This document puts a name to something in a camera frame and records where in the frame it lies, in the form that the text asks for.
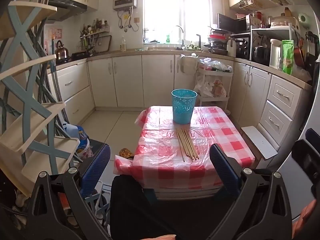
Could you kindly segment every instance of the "stainless steel kettle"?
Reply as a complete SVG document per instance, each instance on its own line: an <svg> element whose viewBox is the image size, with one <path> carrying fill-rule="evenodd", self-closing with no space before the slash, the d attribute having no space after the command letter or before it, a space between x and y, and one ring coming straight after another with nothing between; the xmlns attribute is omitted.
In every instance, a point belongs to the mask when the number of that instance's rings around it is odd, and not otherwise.
<svg viewBox="0 0 320 240"><path fill-rule="evenodd" d="M55 51L55 54L57 56L57 60L69 58L69 52L65 47L63 47L63 44L60 40L58 40L57 42L57 49Z"/></svg>

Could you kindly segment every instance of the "green package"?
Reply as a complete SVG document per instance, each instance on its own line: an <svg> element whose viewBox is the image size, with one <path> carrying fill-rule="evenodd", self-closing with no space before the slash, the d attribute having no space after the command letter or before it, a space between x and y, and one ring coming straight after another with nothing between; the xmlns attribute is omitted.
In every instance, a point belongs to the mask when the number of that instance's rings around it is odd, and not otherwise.
<svg viewBox="0 0 320 240"><path fill-rule="evenodd" d="M293 66L293 40L282 41L283 63L282 71L291 75Z"/></svg>

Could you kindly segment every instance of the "blue wastebasket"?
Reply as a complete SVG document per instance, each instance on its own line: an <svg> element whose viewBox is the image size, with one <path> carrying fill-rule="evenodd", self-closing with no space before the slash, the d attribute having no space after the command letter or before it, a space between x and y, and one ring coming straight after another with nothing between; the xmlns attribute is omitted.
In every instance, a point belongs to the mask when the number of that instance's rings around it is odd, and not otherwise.
<svg viewBox="0 0 320 240"><path fill-rule="evenodd" d="M190 123L198 94L189 89L176 89L171 94L173 121L178 124Z"/></svg>

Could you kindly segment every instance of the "table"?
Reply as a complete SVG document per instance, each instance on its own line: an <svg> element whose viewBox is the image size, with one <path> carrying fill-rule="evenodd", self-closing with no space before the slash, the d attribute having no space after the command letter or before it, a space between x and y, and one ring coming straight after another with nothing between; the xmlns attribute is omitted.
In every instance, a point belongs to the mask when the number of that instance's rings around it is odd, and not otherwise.
<svg viewBox="0 0 320 240"><path fill-rule="evenodd" d="M242 167L250 167L254 155L224 111L216 106L195 107L189 125L172 120L172 106L152 106L141 112L142 127L133 161L115 157L114 173L132 175L145 188L208 189L221 185L209 158L210 146L219 144ZM182 160L175 128L190 128L199 160Z"/></svg>

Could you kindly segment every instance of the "range hood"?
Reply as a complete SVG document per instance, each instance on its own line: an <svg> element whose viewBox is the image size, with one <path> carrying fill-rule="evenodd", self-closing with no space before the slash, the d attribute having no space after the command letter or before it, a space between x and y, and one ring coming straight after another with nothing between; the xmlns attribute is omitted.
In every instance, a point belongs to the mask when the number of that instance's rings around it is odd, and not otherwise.
<svg viewBox="0 0 320 240"><path fill-rule="evenodd" d="M49 0L48 5L57 7L57 13L50 16L47 23L62 22L71 16L81 14L87 10L87 6L73 0Z"/></svg>

